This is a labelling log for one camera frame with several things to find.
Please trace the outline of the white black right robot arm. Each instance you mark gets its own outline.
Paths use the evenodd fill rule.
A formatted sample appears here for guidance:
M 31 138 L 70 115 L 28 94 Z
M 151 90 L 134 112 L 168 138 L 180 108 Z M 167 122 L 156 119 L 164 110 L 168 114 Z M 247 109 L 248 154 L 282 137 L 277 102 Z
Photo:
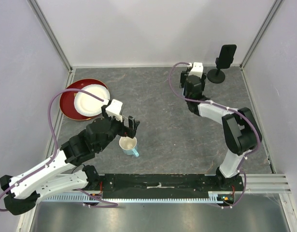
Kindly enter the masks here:
M 198 77 L 190 72 L 191 69 L 188 68 L 181 72 L 180 77 L 180 86 L 189 111 L 211 119 L 223 127 L 228 151 L 216 170 L 215 184 L 218 189 L 226 190 L 239 175 L 247 154 L 262 142 L 262 134 L 249 108 L 233 109 L 216 104 L 203 95 L 206 75 Z

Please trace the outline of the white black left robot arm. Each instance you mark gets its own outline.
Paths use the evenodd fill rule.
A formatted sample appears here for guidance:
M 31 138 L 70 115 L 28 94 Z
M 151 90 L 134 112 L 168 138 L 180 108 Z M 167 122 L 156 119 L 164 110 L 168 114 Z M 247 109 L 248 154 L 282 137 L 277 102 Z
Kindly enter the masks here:
M 0 187 L 5 208 L 0 211 L 16 216 L 59 193 L 74 189 L 95 190 L 100 179 L 93 165 L 66 176 L 60 174 L 93 159 L 116 136 L 134 138 L 139 124 L 133 117 L 128 118 L 128 126 L 114 117 L 97 118 L 29 171 L 19 176 L 4 175 L 0 178 Z

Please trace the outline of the black round-base phone holder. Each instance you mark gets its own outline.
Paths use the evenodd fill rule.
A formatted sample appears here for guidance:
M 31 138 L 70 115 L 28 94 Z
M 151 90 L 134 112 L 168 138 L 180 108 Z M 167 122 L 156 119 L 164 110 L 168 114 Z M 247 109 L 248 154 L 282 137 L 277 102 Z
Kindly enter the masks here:
M 224 69 L 224 65 L 220 58 L 216 58 L 215 64 L 216 68 L 208 71 L 207 78 L 214 84 L 220 84 L 225 81 L 226 77 L 225 74 L 221 71 L 222 69 Z

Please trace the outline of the black phone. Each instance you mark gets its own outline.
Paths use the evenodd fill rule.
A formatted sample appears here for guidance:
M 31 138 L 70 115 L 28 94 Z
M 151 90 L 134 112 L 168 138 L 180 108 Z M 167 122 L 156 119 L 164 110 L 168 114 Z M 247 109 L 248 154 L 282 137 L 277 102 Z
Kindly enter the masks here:
M 218 57 L 217 69 L 228 69 L 230 67 L 233 63 L 236 49 L 236 44 L 225 44 L 222 46 Z

